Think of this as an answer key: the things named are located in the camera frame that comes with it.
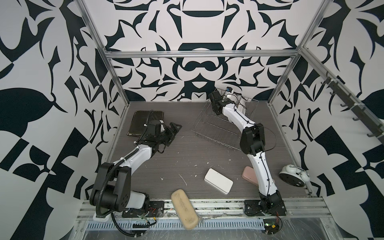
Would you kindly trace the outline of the black square plate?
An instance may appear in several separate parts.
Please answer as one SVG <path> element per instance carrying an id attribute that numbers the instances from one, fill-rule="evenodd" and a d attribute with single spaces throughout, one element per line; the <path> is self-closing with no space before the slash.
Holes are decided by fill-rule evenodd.
<path id="1" fill-rule="evenodd" d="M 162 111 L 135 111 L 129 131 L 128 136 L 131 137 L 140 137 L 145 131 L 145 125 L 151 120 L 163 120 L 164 112 Z"/>

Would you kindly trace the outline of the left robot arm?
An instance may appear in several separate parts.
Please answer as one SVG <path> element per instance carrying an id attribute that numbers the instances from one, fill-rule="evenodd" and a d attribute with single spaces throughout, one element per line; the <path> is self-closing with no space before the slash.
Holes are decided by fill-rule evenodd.
<path id="1" fill-rule="evenodd" d="M 90 204 L 96 207 L 95 217 L 105 218 L 114 212 L 131 209 L 140 213 L 148 210 L 148 195 L 131 190 L 132 174 L 156 153 L 162 154 L 159 147 L 170 146 L 181 129 L 182 125 L 173 122 L 167 126 L 160 120 L 149 121 L 130 153 L 99 167 L 90 196 Z"/>

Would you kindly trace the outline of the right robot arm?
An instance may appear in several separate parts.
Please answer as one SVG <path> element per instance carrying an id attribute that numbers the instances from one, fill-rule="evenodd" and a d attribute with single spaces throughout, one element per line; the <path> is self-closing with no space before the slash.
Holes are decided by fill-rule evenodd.
<path id="1" fill-rule="evenodd" d="M 271 216 L 285 216 L 286 207 L 273 181 L 266 160 L 265 128 L 246 116 L 245 102 L 231 93 L 221 94 L 218 90 L 209 94 L 213 112 L 225 116 L 241 132 L 240 149 L 247 155 L 254 169 L 260 201 L 257 213 Z"/>

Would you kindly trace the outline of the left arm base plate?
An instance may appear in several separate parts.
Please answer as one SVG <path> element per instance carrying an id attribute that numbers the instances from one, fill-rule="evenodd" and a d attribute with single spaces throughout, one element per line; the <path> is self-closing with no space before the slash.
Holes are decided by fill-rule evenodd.
<path id="1" fill-rule="evenodd" d="M 164 213 L 164 201 L 145 202 L 141 209 L 126 209 L 122 213 L 123 218 L 138 218 L 144 215 L 147 218 L 157 218 Z"/>

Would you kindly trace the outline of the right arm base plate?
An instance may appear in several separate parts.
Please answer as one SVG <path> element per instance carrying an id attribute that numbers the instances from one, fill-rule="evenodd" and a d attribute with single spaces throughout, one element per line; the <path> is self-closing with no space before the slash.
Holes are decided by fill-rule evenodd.
<path id="1" fill-rule="evenodd" d="M 254 216 L 286 216 L 287 209 L 283 200 L 268 202 L 267 200 L 245 200 L 245 215 Z"/>

